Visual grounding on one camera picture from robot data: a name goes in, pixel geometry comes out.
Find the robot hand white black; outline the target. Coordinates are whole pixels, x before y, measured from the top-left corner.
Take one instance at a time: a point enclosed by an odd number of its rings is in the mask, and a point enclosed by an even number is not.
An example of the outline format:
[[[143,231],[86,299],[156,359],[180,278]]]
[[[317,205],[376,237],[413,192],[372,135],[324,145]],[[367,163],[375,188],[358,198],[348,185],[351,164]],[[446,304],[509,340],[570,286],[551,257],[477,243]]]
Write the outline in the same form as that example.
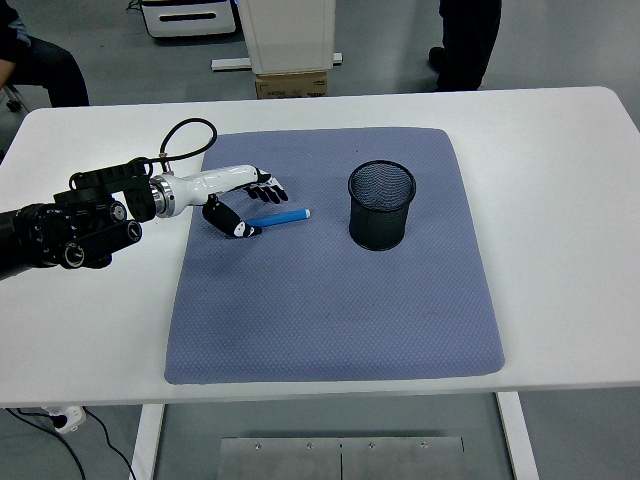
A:
[[[152,178],[151,185],[158,217],[174,217],[188,206],[200,206],[204,219],[232,238],[259,235],[262,229],[242,220],[220,200],[222,194],[243,190],[251,199],[266,203],[288,200],[274,176],[252,165],[224,167],[187,177],[162,174]]]

